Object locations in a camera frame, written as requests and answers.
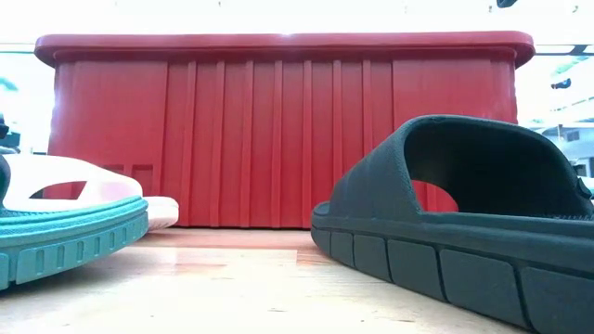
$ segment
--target teal sandal sole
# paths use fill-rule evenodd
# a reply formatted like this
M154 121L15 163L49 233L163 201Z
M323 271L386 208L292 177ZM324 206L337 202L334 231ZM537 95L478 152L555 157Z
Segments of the teal sandal sole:
M149 229L140 197L68 212L0 210L0 290L90 263Z

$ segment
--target sole tread pattern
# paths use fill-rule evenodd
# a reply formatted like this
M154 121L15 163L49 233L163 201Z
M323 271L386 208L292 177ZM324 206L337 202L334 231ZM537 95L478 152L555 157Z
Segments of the sole tread pattern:
M112 228L75 238L0 250L0 290L8 288L10 282L30 282L108 256L137 241L148 229L144 213Z
M581 334L594 328L592 279L437 244L314 226L311 233L318 247L338 262L478 314L545 334Z

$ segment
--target wooden surface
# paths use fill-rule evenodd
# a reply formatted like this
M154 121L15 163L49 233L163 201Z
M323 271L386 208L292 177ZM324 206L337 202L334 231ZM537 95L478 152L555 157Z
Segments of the wooden surface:
M0 292L0 333L521 333L333 262L302 231L169 229Z

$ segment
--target black slide sandal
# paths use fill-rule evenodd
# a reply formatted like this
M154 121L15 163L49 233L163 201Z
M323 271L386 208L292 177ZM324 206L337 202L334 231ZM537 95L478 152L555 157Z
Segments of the black slide sandal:
M424 212L411 180L459 212ZM504 122L405 123L313 212L335 260L406 289L542 333L594 330L594 207L544 136Z

